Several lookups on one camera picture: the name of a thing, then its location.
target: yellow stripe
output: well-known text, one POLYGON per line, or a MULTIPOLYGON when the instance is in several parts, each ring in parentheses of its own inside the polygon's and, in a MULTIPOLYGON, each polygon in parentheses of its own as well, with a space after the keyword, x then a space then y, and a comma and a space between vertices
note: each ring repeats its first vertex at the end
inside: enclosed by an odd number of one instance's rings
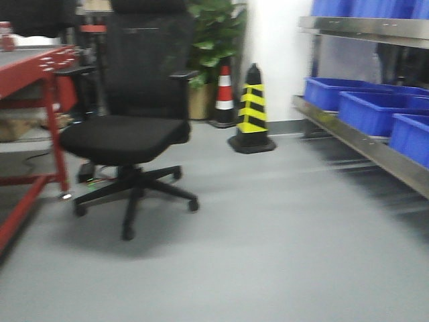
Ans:
POLYGON ((258 91, 263 91, 263 84, 256 84, 256 85, 249 85, 245 84, 244 87, 247 87, 249 89, 257 89, 258 91))
POLYGON ((242 116, 242 115, 249 115, 249 116, 252 116, 256 119, 260 119, 261 121, 267 120, 267 115, 265 113, 256 111, 255 109, 251 109, 249 107, 245 107, 243 109, 240 109, 239 116, 242 116))
POLYGON ((237 124, 237 127, 242 133, 257 133, 267 131, 267 129, 264 129, 263 127, 259 127, 250 123, 239 123, 237 124))
POLYGON ((246 102, 246 101, 253 102, 253 103, 256 103, 258 105, 265 106, 265 99, 263 97, 259 97, 259 96, 253 95, 253 94, 244 94, 241 97, 241 101, 242 102, 246 102))

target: plant pot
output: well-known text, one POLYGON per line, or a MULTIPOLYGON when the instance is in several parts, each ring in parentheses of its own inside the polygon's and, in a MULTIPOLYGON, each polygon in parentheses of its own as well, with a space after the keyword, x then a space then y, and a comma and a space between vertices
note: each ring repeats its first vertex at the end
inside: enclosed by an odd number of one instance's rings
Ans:
POLYGON ((189 88, 189 118, 208 119, 215 111, 215 85, 205 84, 200 89, 189 88))

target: blue plastic bin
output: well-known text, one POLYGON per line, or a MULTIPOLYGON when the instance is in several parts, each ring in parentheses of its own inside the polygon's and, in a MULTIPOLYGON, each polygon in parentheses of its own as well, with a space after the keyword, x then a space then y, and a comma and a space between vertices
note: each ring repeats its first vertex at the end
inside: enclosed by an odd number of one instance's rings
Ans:
POLYGON ((389 146, 429 168, 429 116, 395 114, 389 146))
POLYGON ((428 96, 429 90, 421 89, 420 87, 409 87, 409 86, 396 86, 396 85, 375 85, 376 89, 386 88, 393 91, 394 94, 414 95, 414 96, 428 96))
POLYGON ((429 0, 416 0, 412 19, 429 19, 429 0))
POLYGON ((311 15, 349 17, 355 0, 313 0, 311 15))
POLYGON ((341 93, 338 118, 369 136, 389 137, 395 113, 429 115, 429 97, 341 93))
POLYGON ((416 0, 355 0, 351 17, 411 18, 416 0))
POLYGON ((340 92, 392 93, 386 87, 364 82, 337 78, 307 77, 304 99, 325 111, 338 111, 340 92))

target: baseboard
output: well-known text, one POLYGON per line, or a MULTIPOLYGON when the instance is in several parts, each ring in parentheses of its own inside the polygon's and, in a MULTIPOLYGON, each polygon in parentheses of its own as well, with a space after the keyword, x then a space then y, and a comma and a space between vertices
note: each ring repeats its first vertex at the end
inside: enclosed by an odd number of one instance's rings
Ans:
POLYGON ((268 122, 268 132, 270 135, 300 133, 303 123, 303 119, 268 122))

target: chair armrest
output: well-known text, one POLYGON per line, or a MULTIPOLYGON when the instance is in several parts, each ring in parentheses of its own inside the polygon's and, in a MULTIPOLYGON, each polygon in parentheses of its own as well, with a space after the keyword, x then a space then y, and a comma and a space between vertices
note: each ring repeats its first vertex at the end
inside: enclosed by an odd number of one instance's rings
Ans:
POLYGON ((198 72, 197 70, 179 70, 178 72, 171 74, 170 78, 179 81, 189 81, 199 73, 200 72, 198 72))
POLYGON ((76 76, 87 74, 95 70, 94 66, 72 66, 64 69, 60 69, 54 72, 56 76, 76 76))

